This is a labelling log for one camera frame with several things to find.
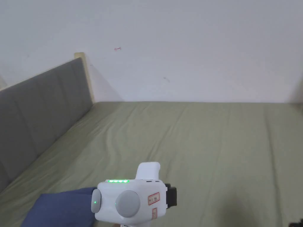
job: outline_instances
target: green bed sheet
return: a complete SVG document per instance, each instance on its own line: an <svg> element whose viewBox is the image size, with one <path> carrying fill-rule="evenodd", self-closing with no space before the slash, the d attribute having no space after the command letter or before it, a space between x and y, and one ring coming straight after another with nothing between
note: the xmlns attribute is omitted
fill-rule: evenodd
<svg viewBox="0 0 303 227"><path fill-rule="evenodd" d="M146 161L178 190L152 226L287 226L303 217L302 160L300 105L96 103L0 194L0 226L41 193L134 178Z"/></svg>

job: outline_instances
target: black attachment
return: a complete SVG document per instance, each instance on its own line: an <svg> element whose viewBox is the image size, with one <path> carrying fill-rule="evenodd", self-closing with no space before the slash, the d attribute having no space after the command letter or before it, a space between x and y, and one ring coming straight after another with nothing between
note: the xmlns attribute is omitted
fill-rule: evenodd
<svg viewBox="0 0 303 227"><path fill-rule="evenodd" d="M170 184L165 184L165 186L167 187L166 204L167 204L167 209L168 209L171 206L177 205L177 188L171 187Z"/></svg>
<svg viewBox="0 0 303 227"><path fill-rule="evenodd" d="M290 223L289 227L303 227L303 219L299 223Z"/></svg>

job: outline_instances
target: sticker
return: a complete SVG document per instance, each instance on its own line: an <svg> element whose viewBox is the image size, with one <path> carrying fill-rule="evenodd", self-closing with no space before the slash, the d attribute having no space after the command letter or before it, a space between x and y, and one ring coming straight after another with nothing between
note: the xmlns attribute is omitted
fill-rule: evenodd
<svg viewBox="0 0 303 227"><path fill-rule="evenodd" d="M152 209L152 219L156 219L158 217L158 210L157 208Z"/></svg>
<svg viewBox="0 0 303 227"><path fill-rule="evenodd" d="M152 204L154 204L158 201L160 201L160 193L159 192L157 192L155 194L152 194L148 197L148 204L149 205L152 205Z"/></svg>

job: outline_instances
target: battery indicator light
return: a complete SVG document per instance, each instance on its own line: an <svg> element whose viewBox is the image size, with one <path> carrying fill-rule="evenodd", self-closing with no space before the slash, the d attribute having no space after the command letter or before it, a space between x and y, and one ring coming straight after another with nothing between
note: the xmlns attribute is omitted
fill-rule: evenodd
<svg viewBox="0 0 303 227"><path fill-rule="evenodd" d="M128 183L129 180L109 180L109 183Z"/></svg>

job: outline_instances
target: headboard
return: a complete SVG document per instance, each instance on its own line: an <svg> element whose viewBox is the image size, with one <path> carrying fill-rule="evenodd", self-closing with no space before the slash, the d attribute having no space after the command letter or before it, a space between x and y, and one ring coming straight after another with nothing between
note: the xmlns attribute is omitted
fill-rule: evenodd
<svg viewBox="0 0 303 227"><path fill-rule="evenodd" d="M0 192L91 107L82 58L0 90Z"/></svg>

